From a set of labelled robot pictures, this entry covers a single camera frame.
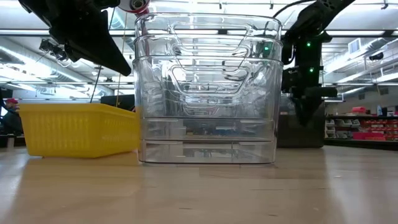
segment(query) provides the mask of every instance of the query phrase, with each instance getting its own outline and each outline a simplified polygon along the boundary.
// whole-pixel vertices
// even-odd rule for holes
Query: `person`
[[[6,100],[6,109],[9,111],[19,112],[18,101],[14,98]]]

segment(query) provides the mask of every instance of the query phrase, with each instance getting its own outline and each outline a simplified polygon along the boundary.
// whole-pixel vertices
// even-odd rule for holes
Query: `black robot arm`
[[[322,43],[331,37],[324,31],[330,22],[354,0],[317,0],[303,9],[285,33],[282,61],[295,66],[284,70],[282,92],[289,93],[300,124],[306,125],[325,96],[336,97],[333,87],[322,87]]]
[[[65,46],[68,58],[80,58],[129,75],[131,68],[108,30],[108,13],[120,0],[19,0],[50,27],[50,35]]]

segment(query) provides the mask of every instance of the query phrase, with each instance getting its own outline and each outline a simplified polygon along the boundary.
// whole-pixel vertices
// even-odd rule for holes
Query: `store shelf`
[[[352,139],[325,139],[327,146],[359,147],[365,149],[382,149],[398,151],[397,141],[369,141]]]
[[[398,142],[398,117],[328,116],[325,138]]]

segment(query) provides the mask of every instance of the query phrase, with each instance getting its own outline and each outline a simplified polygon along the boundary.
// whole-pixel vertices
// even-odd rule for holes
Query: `red product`
[[[353,133],[353,139],[355,140],[379,140],[385,141],[383,133]]]
[[[6,100],[6,103],[15,103],[16,104],[16,103],[18,103],[18,101],[14,98],[10,98],[10,99]]]
[[[366,108],[363,106],[357,106],[357,107],[353,107],[353,109],[351,110],[352,113],[361,113],[361,114],[365,114],[366,112]]]

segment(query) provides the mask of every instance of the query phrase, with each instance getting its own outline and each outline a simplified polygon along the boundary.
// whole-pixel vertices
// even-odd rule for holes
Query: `ceiling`
[[[292,0],[179,0],[179,1],[163,1],[163,0],[152,0],[150,3],[150,12],[206,12],[206,13],[225,13],[225,14],[250,14],[257,16],[272,16],[279,9],[284,7],[286,4],[292,3]],[[385,30],[385,29],[397,29],[398,20],[396,19],[396,13],[398,12],[398,0],[387,0],[389,6],[386,9],[381,9],[384,6],[383,0],[357,0],[353,5],[347,7],[339,16],[328,26],[328,30]],[[298,6],[292,6],[282,12],[278,19],[284,25],[284,29],[288,29],[296,20],[298,13],[308,4],[301,4]],[[125,28],[134,29],[134,21],[136,19],[134,14],[125,14],[120,9],[116,9],[116,14],[123,20],[126,18]],[[0,0],[0,30],[9,29],[48,29],[48,27],[33,14],[28,14],[17,0]],[[0,37],[11,41],[23,49],[29,50],[30,54],[37,56],[43,56],[46,60],[51,61],[55,66],[57,65],[56,60],[51,55],[44,55],[39,50],[39,45],[42,39],[49,39],[49,37],[29,37],[25,36],[7,36]],[[132,65],[134,59],[134,52],[132,49],[124,44],[121,37],[113,37],[115,43],[119,49],[123,52],[127,62]],[[322,59],[324,66],[331,63],[335,58],[340,58],[348,51],[348,43],[354,41],[356,38],[334,38],[330,43],[324,44],[322,49]],[[384,47],[383,51],[390,50],[390,57],[395,58],[395,45]],[[377,63],[382,64],[383,62],[371,62],[365,63],[364,57],[358,57],[355,60],[348,60],[344,66],[333,71],[326,71],[323,77],[324,82],[336,83],[340,80],[357,74],[363,70],[369,69],[369,67],[376,66]],[[97,78],[98,70],[95,69],[96,65],[87,61],[80,60],[76,63],[67,62],[62,65],[66,67],[66,71],[72,71],[76,75],[81,75],[85,81],[95,81]],[[362,83],[366,82],[369,75],[361,75],[358,78],[348,80],[346,83]],[[119,80],[119,73],[104,68],[100,72],[99,81],[104,82],[107,78],[112,78],[114,82]],[[133,82],[134,77],[121,76],[121,82]],[[106,85],[104,88],[108,88],[112,91],[122,89],[133,89],[134,85]],[[340,88],[341,92],[347,91],[349,87]]]

